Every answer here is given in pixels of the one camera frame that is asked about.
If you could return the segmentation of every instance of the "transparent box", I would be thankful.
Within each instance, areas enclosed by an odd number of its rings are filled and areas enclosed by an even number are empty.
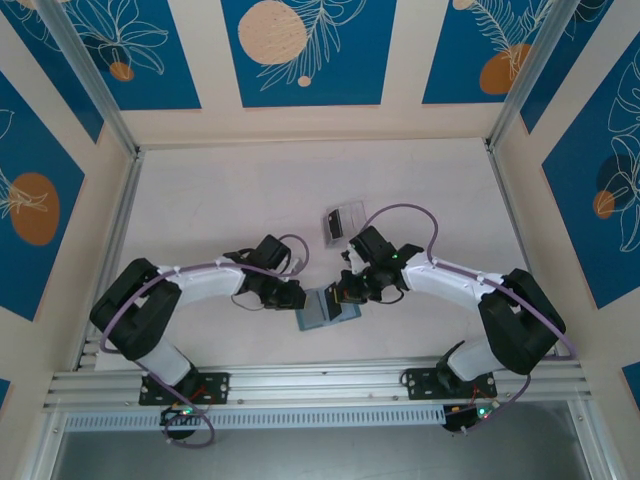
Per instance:
[[[322,217],[322,232],[327,248],[346,247],[367,221],[362,201],[343,203],[327,208]]]

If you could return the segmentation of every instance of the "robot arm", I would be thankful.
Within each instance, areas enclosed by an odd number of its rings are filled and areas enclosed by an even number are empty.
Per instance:
[[[438,364],[438,380],[455,397],[461,384],[481,374],[509,369],[527,375],[547,354],[557,337],[528,310],[505,295],[509,289],[564,333],[564,322],[533,277],[515,269],[509,275],[482,273],[438,259],[415,245],[399,250],[374,227],[350,242],[343,257],[351,270],[332,286],[337,302],[380,302],[382,290],[425,292],[477,311],[486,335],[454,346]]]
[[[156,267],[147,259],[137,259],[96,303],[90,318],[104,332],[116,312],[143,285],[167,272],[175,272],[153,285],[143,298],[126,310],[109,340],[127,360],[139,363],[189,397],[199,385],[199,373],[164,336],[173,313],[192,302],[248,291],[256,293],[265,308],[303,308],[306,294],[299,282],[275,278],[264,272],[279,269],[290,258],[291,250],[268,235],[256,249],[227,253],[207,268]],[[295,262],[286,260],[288,271],[293,268],[290,263],[295,266]]]

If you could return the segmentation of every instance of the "black bracket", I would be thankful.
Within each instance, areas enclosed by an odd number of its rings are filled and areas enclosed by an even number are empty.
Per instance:
[[[471,399],[476,389],[492,398],[498,395],[491,373],[480,375],[471,382],[458,384],[454,394],[447,392],[438,380],[437,368],[409,368],[403,372],[400,383],[407,387],[409,400]]]
[[[228,373],[200,373],[196,383],[197,390],[191,402],[195,405],[226,405],[230,377]],[[170,406],[175,402],[176,398],[151,377],[142,377],[138,399],[140,405]]]

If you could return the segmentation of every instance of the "orange circle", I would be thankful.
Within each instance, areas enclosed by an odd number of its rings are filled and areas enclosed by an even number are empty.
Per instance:
[[[517,73],[520,71],[524,60],[529,55],[531,45],[518,44],[508,51],[500,52],[489,60],[480,74],[480,88],[489,95],[503,95],[509,93]],[[512,71],[511,59],[515,59]]]
[[[11,223],[18,236],[38,247],[53,240],[60,221],[60,200],[51,181],[39,173],[23,173],[9,189]],[[33,201],[37,207],[29,205]]]
[[[116,78],[116,80],[120,80],[121,82],[130,82],[134,77],[133,69],[126,63],[122,62],[113,62],[109,66],[109,72]]]
[[[596,212],[596,215],[603,220],[609,218],[615,208],[616,199],[613,198],[613,194],[611,192],[602,190],[601,192],[598,192],[596,198],[593,199],[593,210]]]

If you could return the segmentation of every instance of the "white table surface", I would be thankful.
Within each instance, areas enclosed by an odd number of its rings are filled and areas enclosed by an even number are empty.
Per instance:
[[[269,233],[296,233],[311,248],[302,285],[326,285],[346,264],[341,250],[324,247],[320,220],[327,207],[354,199],[367,215],[396,202],[429,208],[440,223],[437,257],[501,273],[524,265],[482,141],[430,139],[149,151],[120,270],[138,257],[207,262],[256,247]],[[432,232],[429,219],[412,210],[387,212],[374,225],[397,248],[426,246]],[[252,295],[237,300],[255,305]],[[212,298],[177,311],[166,335],[195,365],[213,366],[441,355],[482,332],[477,312],[408,293],[399,304],[368,304],[359,319],[306,332],[294,312],[247,312]],[[119,355],[96,363],[96,370],[128,368],[135,367]]]

